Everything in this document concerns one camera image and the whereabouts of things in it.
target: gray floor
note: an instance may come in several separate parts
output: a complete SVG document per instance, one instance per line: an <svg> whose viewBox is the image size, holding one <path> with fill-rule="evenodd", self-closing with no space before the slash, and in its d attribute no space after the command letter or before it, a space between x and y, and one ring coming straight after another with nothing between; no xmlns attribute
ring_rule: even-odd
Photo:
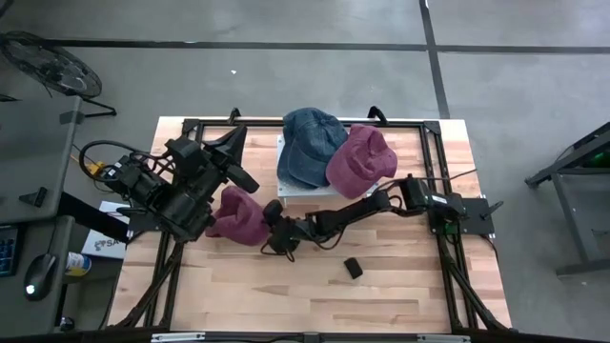
<svg viewBox="0 0 610 343"><path fill-rule="evenodd" d="M604 0L429 0L429 6L439 44L610 45ZM0 29L56 38L425 43L417 0L20 0ZM120 111L86 122L81 145L108 138L147 149L160 115L225 115L232 107L281 116L316 106L361 116L378 105L390 117L438 118L426 52L71 51L102 78L99 99ZM522 181L610 119L610 55L443 53L439 60L451 117L468 126L481 187L505 202L494 220L514 327L607 340L609 273L555 277L555 268L578 262L574 244L552 187L534 192ZM0 75L0 93L47 96L6 64ZM112 161L118 151L93 154ZM93 205L104 197L74 166L67 187ZM74 305L81 327L96 327L110 284L81 290Z"/></svg>

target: fan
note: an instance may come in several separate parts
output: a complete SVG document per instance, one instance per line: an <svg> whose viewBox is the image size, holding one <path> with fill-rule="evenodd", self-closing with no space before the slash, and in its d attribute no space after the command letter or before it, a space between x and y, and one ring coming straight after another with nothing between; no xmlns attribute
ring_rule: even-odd
<svg viewBox="0 0 610 343"><path fill-rule="evenodd" d="M17 69L45 87L83 99L102 92L102 81L91 68L66 50L43 41L31 33L10 31L0 35L0 50Z"/></svg>

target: pink cap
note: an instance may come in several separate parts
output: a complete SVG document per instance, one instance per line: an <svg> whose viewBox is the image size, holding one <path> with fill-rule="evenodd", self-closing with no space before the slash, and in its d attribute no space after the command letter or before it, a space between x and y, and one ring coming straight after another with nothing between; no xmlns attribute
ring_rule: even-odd
<svg viewBox="0 0 610 343"><path fill-rule="evenodd" d="M339 194L355 199L381 177L394 177L398 159L377 128L354 124L350 135L326 168L326 177Z"/></svg>
<svg viewBox="0 0 610 343"><path fill-rule="evenodd" d="M220 209L213 216L216 222L205 231L208 237L227 237L239 244L255 246L265 241L271 231L260 205L237 186L222 190Z"/></svg>

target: wooden tabletop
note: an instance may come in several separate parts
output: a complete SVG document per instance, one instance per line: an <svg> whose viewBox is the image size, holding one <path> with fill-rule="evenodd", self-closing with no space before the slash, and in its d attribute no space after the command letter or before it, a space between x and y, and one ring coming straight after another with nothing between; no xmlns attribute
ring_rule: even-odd
<svg viewBox="0 0 610 343"><path fill-rule="evenodd" d="M159 118L152 153L180 135L184 117ZM449 174L475 167L463 120L440 120ZM206 128L215 139L229 128ZM419 136L412 129L382 129L398 156L396 177L425 176ZM277 198L276 139L281 128L249 128L243 168L260 184L253 198L265 206ZM435 163L435 175L439 175ZM476 173L452 181L454 192L480 195ZM220 199L219 189L214 196ZM339 209L353 201L340 196L291 200L285 214L299 216ZM160 234L140 236L127 248L109 323L122 319L151 282ZM489 243L463 236L471 284L504 325L510 318L498 263ZM343 265L356 257L364 274L353 280ZM374 215L347 228L340 244L322 251L302 242L295 263L266 256L224 238L204 235L186 245L173 310L172 330L322 333L447 333L450 325L436 239L425 215ZM456 292L466 323L463 297ZM165 290L159 296L162 313Z"/></svg>

